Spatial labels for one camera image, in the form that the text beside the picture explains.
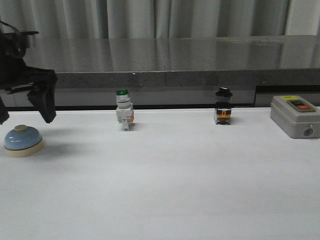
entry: gray curtain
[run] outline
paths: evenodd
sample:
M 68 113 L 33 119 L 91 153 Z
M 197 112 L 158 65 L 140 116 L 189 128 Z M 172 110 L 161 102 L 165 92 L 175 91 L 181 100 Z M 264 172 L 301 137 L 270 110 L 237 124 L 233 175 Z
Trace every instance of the gray curtain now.
M 320 0 L 0 0 L 0 19 L 39 39 L 318 35 Z

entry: red button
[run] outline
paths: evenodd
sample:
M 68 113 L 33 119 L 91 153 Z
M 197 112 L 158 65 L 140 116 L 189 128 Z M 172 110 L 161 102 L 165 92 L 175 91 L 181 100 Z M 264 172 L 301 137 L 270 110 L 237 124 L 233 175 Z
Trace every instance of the red button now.
M 309 109 L 311 109 L 310 107 L 308 107 L 308 106 L 306 106 L 306 105 L 298 105 L 297 106 L 299 109 L 301 109 L 301 110 L 309 110 Z

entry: white tabletop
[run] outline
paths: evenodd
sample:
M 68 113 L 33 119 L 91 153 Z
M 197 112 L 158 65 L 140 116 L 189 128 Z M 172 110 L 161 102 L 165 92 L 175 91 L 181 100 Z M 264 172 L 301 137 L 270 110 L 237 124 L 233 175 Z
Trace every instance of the white tabletop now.
M 320 139 L 292 139 L 270 108 L 11 112 L 40 152 L 0 148 L 1 240 L 319 240 Z

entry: gray countertop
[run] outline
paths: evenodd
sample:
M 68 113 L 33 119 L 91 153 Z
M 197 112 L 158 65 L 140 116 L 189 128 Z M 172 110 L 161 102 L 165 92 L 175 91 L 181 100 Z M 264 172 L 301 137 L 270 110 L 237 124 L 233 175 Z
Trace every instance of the gray countertop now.
M 318 85 L 318 36 L 214 39 L 47 39 L 29 66 L 54 69 L 58 89 Z

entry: green indicator light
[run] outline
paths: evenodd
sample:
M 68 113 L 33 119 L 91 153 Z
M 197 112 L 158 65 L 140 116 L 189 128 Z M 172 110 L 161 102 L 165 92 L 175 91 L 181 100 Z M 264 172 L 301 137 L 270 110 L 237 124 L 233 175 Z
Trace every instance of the green indicator light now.
M 127 94 L 129 94 L 127 89 L 120 89 L 120 90 L 116 91 L 116 95 L 117 96 L 124 96 L 124 95 L 127 95 Z

